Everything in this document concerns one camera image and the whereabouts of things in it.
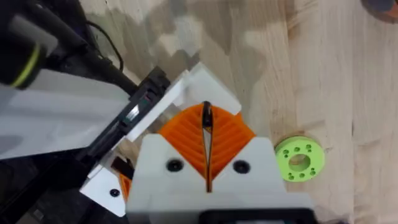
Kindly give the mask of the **finger of the white orange left gripper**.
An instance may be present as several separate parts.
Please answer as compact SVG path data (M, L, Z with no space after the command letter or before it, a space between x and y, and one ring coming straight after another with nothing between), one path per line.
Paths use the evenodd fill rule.
M183 90L175 100L181 110L208 101L233 115L241 111L241 104L233 92L201 62L188 71L182 84Z

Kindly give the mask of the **white orange right gripper right finger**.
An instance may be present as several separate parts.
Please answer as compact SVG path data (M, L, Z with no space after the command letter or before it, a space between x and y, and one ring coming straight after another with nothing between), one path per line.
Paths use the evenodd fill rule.
M268 138L254 137L213 180L218 203L290 203Z

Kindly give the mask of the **white orange right gripper left finger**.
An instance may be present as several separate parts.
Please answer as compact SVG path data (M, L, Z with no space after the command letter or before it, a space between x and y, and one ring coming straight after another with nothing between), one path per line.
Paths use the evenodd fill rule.
M152 194L206 192L206 107L204 103L190 106L157 133L144 136L129 189L130 203L143 202Z

